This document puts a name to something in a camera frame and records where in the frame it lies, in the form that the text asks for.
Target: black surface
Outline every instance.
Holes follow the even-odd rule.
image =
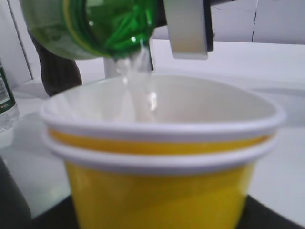
[[[24,229],[30,220],[30,209],[0,157],[0,229]]]
[[[32,229],[79,229],[71,197],[37,217]],[[304,229],[248,197],[237,229]]]

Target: cup rim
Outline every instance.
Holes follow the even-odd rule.
[[[94,83],[106,83],[117,78],[96,81]],[[217,142],[252,139],[271,135],[276,132],[279,125],[285,120],[285,112],[281,106],[272,100],[255,92],[246,90],[229,83],[211,80],[208,77],[200,79],[217,82],[234,89],[243,91],[260,98],[270,104],[275,113],[267,118],[222,123],[117,123],[91,120],[69,120],[61,118],[48,110],[49,101],[40,109],[40,116],[44,122],[55,130],[63,133],[103,138],[108,140],[142,141],[142,142]]]
[[[55,156],[83,167],[124,174],[192,175],[250,164],[271,151],[278,136],[239,150],[174,156],[132,155],[76,148],[53,139],[47,132],[43,133],[42,139]]]

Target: dark object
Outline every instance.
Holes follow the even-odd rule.
[[[59,205],[34,219],[32,229],[80,229],[68,197]],[[237,229],[304,229],[248,197]]]
[[[0,157],[0,228],[27,229],[30,209]]]
[[[75,61],[54,55],[41,46],[31,34],[30,37],[40,59],[42,83],[49,96],[82,84],[81,73]]]
[[[271,211],[252,197],[247,198],[237,229],[304,229]]]

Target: green bottle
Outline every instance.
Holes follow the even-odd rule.
[[[156,0],[21,0],[29,30],[48,51],[72,60],[126,58],[148,45]]]

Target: paper cup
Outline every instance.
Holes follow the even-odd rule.
[[[283,110],[207,79],[153,80],[158,123],[121,110],[121,78],[69,90],[42,107],[45,142],[66,162],[81,228],[233,229]]]

